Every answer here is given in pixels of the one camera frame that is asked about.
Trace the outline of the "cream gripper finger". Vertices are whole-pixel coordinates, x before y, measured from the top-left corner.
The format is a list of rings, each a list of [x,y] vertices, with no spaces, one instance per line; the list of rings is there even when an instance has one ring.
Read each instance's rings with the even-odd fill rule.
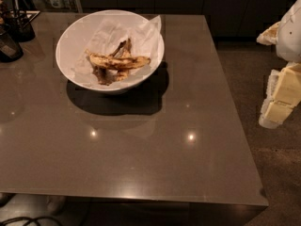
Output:
[[[271,25],[269,28],[260,33],[256,39],[256,42],[263,45],[276,45],[278,27],[279,22]]]
[[[276,129],[301,102],[301,64],[289,62],[281,71],[268,77],[266,98],[261,107],[260,126]]]

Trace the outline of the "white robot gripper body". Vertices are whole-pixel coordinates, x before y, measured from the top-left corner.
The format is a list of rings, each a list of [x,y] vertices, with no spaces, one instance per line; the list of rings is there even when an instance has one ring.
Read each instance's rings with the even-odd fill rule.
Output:
[[[289,62],[301,62],[301,0],[296,0],[282,17],[277,30],[277,55]]]

